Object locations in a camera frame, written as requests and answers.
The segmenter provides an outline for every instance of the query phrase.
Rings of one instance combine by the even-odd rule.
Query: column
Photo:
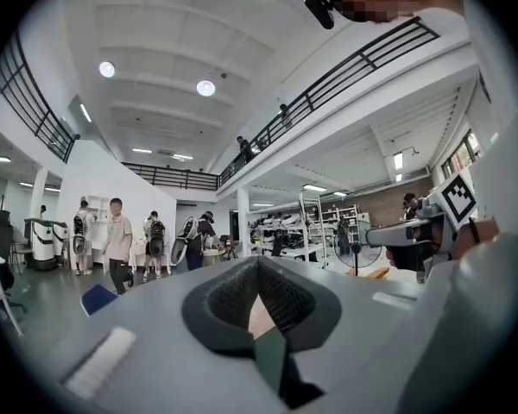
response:
[[[240,231],[240,245],[242,251],[240,257],[247,257],[251,254],[250,230],[248,229],[248,213],[250,210],[250,195],[246,187],[237,190],[238,195],[238,228]]]
[[[44,195],[47,176],[48,170],[44,167],[41,167],[36,173],[35,182],[33,183],[33,196],[31,197],[29,217],[41,217],[42,195]]]

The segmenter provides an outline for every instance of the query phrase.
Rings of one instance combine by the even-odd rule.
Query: brick wall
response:
[[[403,197],[408,191],[416,197],[426,196],[433,188],[432,178],[423,178],[405,185],[398,185],[387,190],[377,191],[361,197],[346,198],[336,203],[322,204],[323,210],[332,208],[335,204],[339,209],[357,204],[362,213],[370,214],[372,226],[390,225],[399,222],[404,214]]]

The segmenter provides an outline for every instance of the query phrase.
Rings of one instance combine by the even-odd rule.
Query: metal railing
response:
[[[0,93],[35,136],[67,162],[75,139],[42,95],[25,59],[19,32],[0,56]]]
[[[253,154],[248,157],[239,154],[220,174],[219,184],[226,183],[292,127],[356,82],[437,38],[438,34],[428,28],[420,17],[415,17],[361,47],[309,86],[283,112],[279,112],[250,141]]]
[[[123,164],[151,185],[210,191],[218,189],[218,175],[166,167],[144,166],[129,162]]]

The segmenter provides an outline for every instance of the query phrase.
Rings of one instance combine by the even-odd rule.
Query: mounted camera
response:
[[[334,27],[334,6],[330,0],[305,0],[305,5],[313,13],[324,29]]]

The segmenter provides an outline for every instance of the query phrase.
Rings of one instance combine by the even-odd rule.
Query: ceiling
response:
[[[9,163],[0,162],[0,177],[13,182],[23,181],[30,184],[35,181],[36,172],[40,166],[11,144],[1,133],[0,155],[11,159]],[[61,179],[52,173],[48,173],[47,185],[59,187],[61,186]]]
[[[94,2],[96,61],[116,68],[104,101],[123,152],[130,162],[193,170],[217,150],[234,106],[265,63],[311,22],[302,0]],[[216,85],[213,96],[196,91],[203,79]]]
[[[420,101],[402,104],[406,107],[390,116],[353,124],[309,147],[254,180],[250,186],[250,203],[292,202],[305,184],[325,187],[327,192],[358,194],[395,184],[397,173],[403,174],[403,181],[428,176],[426,167],[452,138],[473,84],[468,80],[435,93],[428,92]],[[403,168],[396,171],[393,155],[401,151]],[[305,191],[304,195],[315,197],[318,193]]]

